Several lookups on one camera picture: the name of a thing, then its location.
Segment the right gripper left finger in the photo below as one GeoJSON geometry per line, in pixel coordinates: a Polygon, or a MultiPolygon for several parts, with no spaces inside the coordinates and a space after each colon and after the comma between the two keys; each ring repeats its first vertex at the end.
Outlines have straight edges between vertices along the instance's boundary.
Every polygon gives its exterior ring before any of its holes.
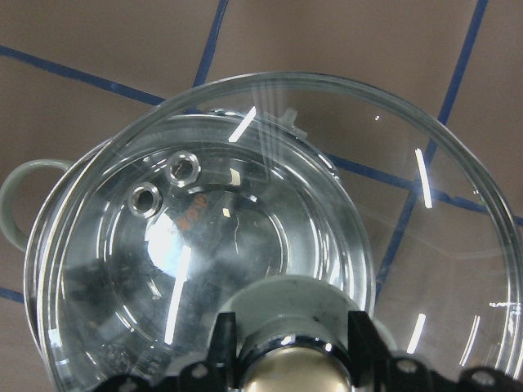
{"type": "Polygon", "coordinates": [[[185,367],[179,391],[241,391],[236,314],[219,313],[205,360],[185,367]]]}

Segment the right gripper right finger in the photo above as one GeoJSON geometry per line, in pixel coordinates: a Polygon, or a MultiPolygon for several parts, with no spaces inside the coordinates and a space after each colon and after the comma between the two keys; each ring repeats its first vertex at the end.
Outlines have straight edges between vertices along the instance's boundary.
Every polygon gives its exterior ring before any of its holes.
{"type": "Polygon", "coordinates": [[[427,367],[407,354],[393,353],[364,311],[347,314],[347,370],[367,391],[432,391],[427,367]]]}

